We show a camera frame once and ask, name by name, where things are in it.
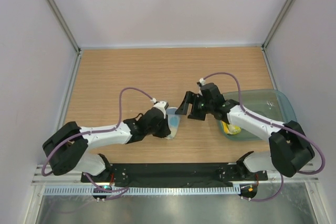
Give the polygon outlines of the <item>blue cartoon mouse towel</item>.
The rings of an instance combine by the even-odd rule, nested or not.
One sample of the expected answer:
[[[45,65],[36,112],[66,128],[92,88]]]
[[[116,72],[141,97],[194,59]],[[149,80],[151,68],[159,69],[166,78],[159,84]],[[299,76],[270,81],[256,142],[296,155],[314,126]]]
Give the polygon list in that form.
[[[179,128],[178,126],[180,124],[181,116],[175,113],[176,110],[176,107],[169,107],[166,109],[167,122],[170,129],[170,134],[166,137],[168,140],[175,138]]]

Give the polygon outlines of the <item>yellow green crocodile towel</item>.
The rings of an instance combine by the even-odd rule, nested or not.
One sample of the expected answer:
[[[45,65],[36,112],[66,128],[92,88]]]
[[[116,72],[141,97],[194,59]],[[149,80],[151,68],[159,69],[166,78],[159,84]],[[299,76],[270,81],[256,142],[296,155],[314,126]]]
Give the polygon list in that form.
[[[228,124],[224,121],[220,121],[220,125],[223,132],[227,135],[236,135],[242,131],[242,129],[239,126]]]

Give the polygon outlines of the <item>teal transparent plastic tub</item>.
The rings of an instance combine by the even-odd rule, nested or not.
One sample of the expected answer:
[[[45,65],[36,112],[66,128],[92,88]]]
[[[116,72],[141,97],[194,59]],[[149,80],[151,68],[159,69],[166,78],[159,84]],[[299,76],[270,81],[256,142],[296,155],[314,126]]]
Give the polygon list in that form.
[[[241,92],[241,98],[246,108],[269,119],[285,123],[297,120],[289,100],[280,91],[273,89],[244,90]],[[217,125],[220,132],[231,141],[243,142],[260,140],[260,138],[244,129],[238,134],[227,134],[223,122],[217,121]]]

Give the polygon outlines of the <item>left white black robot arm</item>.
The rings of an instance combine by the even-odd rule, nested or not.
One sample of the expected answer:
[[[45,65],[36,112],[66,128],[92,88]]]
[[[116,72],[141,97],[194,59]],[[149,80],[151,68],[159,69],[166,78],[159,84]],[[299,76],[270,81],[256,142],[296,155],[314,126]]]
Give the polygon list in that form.
[[[94,176],[100,182],[111,177],[108,160],[102,154],[90,150],[113,144],[131,144],[152,135],[158,138],[172,137],[169,119],[174,108],[161,110],[152,107],[146,113],[123,120],[119,125],[80,127],[66,123],[44,144],[43,150],[51,173],[64,175],[72,170]]]

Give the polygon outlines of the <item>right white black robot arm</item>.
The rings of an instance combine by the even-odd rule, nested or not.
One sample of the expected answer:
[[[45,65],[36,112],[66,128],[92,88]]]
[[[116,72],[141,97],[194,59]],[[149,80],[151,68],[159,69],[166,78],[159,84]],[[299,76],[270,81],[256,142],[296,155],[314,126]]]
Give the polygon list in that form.
[[[271,120],[235,100],[224,99],[221,94],[212,97],[188,91],[175,113],[201,121],[205,120],[207,114],[211,114],[216,120],[238,126],[266,141],[269,144],[268,151],[248,152],[240,158],[242,164],[236,167],[236,173],[243,180],[248,180],[256,172],[263,170],[276,170],[286,177],[292,177],[315,156],[297,122]]]

